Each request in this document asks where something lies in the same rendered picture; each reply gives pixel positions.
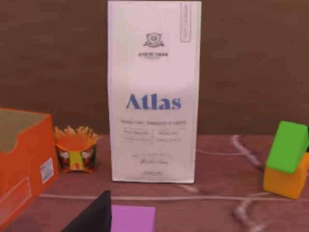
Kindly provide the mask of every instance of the french fries toy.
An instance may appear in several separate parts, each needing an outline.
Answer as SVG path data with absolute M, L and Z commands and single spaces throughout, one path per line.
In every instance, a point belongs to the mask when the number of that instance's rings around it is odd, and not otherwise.
M 89 127 L 71 127 L 63 131 L 55 127 L 56 151 L 63 172 L 94 169 L 98 135 Z

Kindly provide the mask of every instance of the purple block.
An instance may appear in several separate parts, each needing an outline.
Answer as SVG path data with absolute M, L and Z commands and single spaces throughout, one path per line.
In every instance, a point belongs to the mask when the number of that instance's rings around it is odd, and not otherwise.
M 112 205 L 111 232 L 155 232 L 155 208 Z

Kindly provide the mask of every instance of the white package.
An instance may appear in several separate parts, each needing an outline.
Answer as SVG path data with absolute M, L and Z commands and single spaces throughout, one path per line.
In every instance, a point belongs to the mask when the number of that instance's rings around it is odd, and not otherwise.
M 113 181 L 193 183 L 199 1 L 108 2 Z

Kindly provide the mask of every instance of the brown wall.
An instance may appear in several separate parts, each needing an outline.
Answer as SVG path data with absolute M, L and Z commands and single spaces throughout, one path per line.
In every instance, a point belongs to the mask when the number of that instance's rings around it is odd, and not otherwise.
M 203 1 L 199 133 L 309 124 L 309 1 Z M 108 133 L 104 0 L 0 1 L 0 105 Z

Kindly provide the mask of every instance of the green block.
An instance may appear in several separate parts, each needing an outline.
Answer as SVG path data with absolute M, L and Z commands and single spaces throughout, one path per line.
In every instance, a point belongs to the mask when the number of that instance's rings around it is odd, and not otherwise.
M 266 166 L 282 172 L 293 173 L 303 158 L 308 143 L 307 126 L 281 121 Z

